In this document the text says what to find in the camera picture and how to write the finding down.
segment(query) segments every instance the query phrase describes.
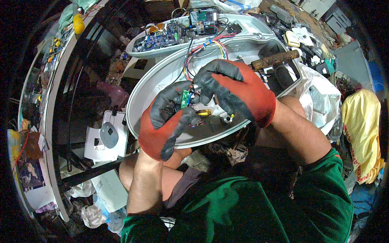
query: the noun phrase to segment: gray metal cabinet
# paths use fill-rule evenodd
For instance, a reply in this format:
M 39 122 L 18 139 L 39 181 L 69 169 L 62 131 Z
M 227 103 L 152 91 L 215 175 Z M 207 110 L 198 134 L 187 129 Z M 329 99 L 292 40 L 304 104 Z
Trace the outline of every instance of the gray metal cabinet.
M 346 28 L 351 26 L 351 21 L 336 5 L 333 5 L 326 13 L 325 20 L 331 29 L 340 35 L 346 32 Z
M 337 34 L 340 35 L 344 32 L 346 32 L 346 29 L 342 26 L 340 21 L 335 17 L 332 16 L 328 21 L 327 24 L 331 29 Z

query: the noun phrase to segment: yellow wire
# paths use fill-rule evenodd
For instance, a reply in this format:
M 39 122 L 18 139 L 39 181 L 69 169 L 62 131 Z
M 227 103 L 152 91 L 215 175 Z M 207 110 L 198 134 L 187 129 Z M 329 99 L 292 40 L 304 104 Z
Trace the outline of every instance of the yellow wire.
M 225 57 L 225 54 L 224 54 L 224 51 L 223 49 L 221 48 L 221 45 L 219 45 L 219 43 L 217 43 L 216 41 L 212 41 L 213 43 L 215 43 L 217 46 L 219 46 L 220 48 L 220 51 L 221 51 L 221 55 L 223 56 L 223 58 Z

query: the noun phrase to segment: black rubber-coated glove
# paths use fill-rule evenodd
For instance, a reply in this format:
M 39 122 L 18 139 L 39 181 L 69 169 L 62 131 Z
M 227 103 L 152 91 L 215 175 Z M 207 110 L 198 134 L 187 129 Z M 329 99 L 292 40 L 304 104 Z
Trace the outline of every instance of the black rubber-coated glove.
M 213 94 L 228 114 L 239 110 L 260 127 L 267 127 L 275 112 L 275 95 L 244 63 L 215 59 L 203 66 L 193 83 L 201 88 L 200 101 L 208 104 Z
M 143 151 L 155 160 L 167 161 L 184 127 L 201 121 L 193 108 L 181 109 L 182 91 L 191 85 L 191 81 L 182 81 L 167 86 L 142 114 L 138 141 Z M 191 102 L 199 103 L 199 96 Z

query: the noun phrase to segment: circuit board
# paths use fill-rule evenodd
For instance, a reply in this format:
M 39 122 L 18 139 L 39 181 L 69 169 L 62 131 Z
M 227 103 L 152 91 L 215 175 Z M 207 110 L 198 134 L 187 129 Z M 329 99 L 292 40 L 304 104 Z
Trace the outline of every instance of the circuit board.
M 194 26 L 197 35 L 214 34 L 215 29 L 210 25 L 215 25 L 216 10 L 208 9 L 192 9 L 189 12 L 191 25 Z
M 189 96 L 190 94 L 188 90 L 184 90 L 182 92 L 181 109 L 188 106 Z
M 156 31 L 151 35 L 139 38 L 134 43 L 134 52 L 149 51 L 165 46 L 177 45 L 179 43 L 179 33 L 176 25 L 168 25 L 166 31 Z

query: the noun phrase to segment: forearm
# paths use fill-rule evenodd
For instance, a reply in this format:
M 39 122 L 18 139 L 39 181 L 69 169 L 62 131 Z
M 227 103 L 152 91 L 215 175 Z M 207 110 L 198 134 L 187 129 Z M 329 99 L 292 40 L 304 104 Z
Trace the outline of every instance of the forearm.
M 331 149 L 328 139 L 319 128 L 279 101 L 276 101 L 272 126 L 305 164 L 321 159 Z
M 142 150 L 128 193 L 127 213 L 157 214 L 162 206 L 162 163 Z

